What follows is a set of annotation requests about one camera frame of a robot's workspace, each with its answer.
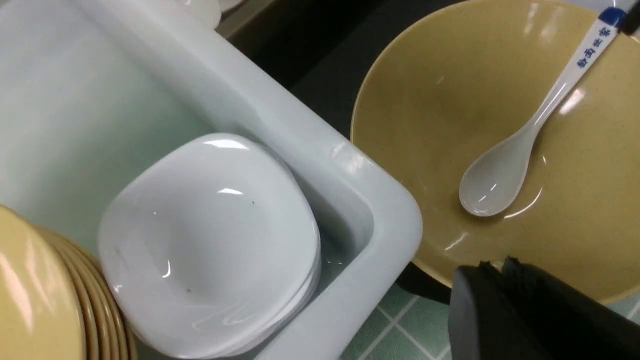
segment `stack of yellow plates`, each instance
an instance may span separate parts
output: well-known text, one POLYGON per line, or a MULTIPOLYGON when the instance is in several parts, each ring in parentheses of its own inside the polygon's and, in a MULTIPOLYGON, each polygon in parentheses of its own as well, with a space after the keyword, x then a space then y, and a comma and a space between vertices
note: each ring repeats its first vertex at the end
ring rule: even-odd
POLYGON ((97 260, 2 206, 0 272, 0 359, 138 358, 97 260))

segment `yellow bowl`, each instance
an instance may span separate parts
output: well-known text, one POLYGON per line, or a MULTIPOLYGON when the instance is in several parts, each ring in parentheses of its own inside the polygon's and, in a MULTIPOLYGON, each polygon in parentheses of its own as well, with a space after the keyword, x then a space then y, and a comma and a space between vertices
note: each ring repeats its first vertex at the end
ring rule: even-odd
POLYGON ((85 359, 84 323, 58 254, 0 206, 0 354, 3 359, 85 359))
POLYGON ((547 122, 517 200, 477 218, 458 201, 467 167, 540 105, 597 14, 556 1, 471 0, 399 35, 369 71, 352 141, 413 193, 413 262, 455 268, 506 256, 611 302, 640 285, 640 44, 619 36, 547 122))

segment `stack of white bowls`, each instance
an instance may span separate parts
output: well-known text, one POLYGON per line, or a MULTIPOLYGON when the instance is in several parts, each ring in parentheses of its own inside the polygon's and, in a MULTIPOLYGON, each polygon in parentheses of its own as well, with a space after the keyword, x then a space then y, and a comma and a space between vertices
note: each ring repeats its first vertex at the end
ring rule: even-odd
POLYGON ((243 137, 183 145, 112 202, 99 256, 138 337, 172 357, 250 350, 313 294, 319 233, 286 166, 243 137))

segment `spoon handle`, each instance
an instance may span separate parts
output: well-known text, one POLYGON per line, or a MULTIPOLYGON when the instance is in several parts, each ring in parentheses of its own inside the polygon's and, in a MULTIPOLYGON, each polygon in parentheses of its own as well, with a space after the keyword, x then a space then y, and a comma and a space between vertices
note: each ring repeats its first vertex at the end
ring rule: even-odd
POLYGON ((625 16, 624 10, 613 7, 606 8, 600 13, 598 19, 582 39, 580 46, 575 50, 571 60, 564 67, 542 105, 529 121, 531 126, 535 128, 535 131, 531 131, 534 138, 566 94, 571 91, 607 46, 611 44, 618 34, 617 27, 625 16))

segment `dish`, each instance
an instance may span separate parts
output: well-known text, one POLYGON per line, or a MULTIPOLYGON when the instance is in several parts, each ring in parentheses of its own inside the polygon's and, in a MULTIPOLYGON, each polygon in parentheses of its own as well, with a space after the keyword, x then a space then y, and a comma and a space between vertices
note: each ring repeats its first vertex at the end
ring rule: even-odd
POLYGON ((202 358, 237 348, 289 303, 318 238, 306 198, 277 160, 240 136, 211 134, 116 197, 98 250, 138 337, 168 356, 202 358))
POLYGON ((318 253, 314 262, 313 270, 287 306, 285 306, 278 315, 271 319, 269 324, 265 326, 263 330, 255 334, 253 338, 249 338, 246 343, 239 346, 238 349, 225 354, 225 357, 237 356, 253 349, 279 330, 285 322, 294 318, 302 310, 302 307, 309 302, 311 296, 314 294, 318 281, 320 280, 320 267, 321 257, 320 253, 318 253))
MULTIPOLYGON (((56 242, 56 239, 53 239, 53 234, 43 227, 36 227, 38 234, 42 236, 44 240, 51 245, 52 242, 56 242)), ((80 279, 80 275, 76 271, 73 266, 66 266, 69 275, 71 276, 71 280, 74 283, 74 287, 76 289, 76 293, 79 300, 79 306, 82 309, 83 320, 84 320, 84 336, 86 343, 86 358, 87 360, 99 360, 100 359, 100 345, 98 342, 98 330, 95 327, 95 315, 93 314, 93 308, 91 307, 91 300, 89 299, 89 294, 86 292, 86 288, 80 279)))
POLYGON ((115 300, 111 296, 111 292, 109 291, 109 286, 106 281, 102 277, 102 274, 93 264, 93 261, 87 257, 86 251, 80 251, 80 247, 73 243, 71 240, 66 238, 61 238, 64 240, 71 253, 73 253, 76 259, 80 260, 83 265, 89 270, 93 278, 96 280, 98 284, 100 293, 104 295, 106 299, 106 304, 111 310, 111 319, 115 325, 115 338, 118 340, 118 349, 120 351, 119 360, 129 360, 129 352, 127 349, 127 335, 125 333, 125 325, 123 323, 122 317, 120 316, 120 310, 115 303, 115 300))
POLYGON ((617 38, 560 105, 501 217, 474 218, 457 198, 465 169, 526 122, 596 16, 556 1, 467 1, 399 35, 365 78, 352 141, 418 201, 413 262, 443 284, 459 265, 514 256, 601 302, 640 290, 638 41, 617 38))
POLYGON ((0 348, 7 359, 86 357, 73 280, 47 242, 0 206, 0 348))
POLYGON ((194 18, 209 29, 215 29, 222 18, 222 10, 218 0, 175 0, 187 8, 194 18))
POLYGON ((117 354, 118 352, 117 348, 114 348, 114 341, 112 341, 111 339, 111 327, 109 326, 110 319, 108 317, 109 315, 102 305, 99 292, 97 291, 94 283, 91 282, 91 279, 88 277, 86 269, 77 264, 76 260, 68 253, 68 250, 63 246, 63 243, 60 241, 60 239, 55 236, 50 236, 48 239, 52 240, 50 244, 56 248, 59 257, 62 259, 62 261, 64 261, 67 268, 73 269, 70 271, 77 273, 80 277, 81 282, 84 284, 84 288, 89 295, 89 300, 93 309, 93 314, 95 316, 95 327, 98 332, 100 358, 111 359, 111 356, 115 356, 115 354, 117 354))

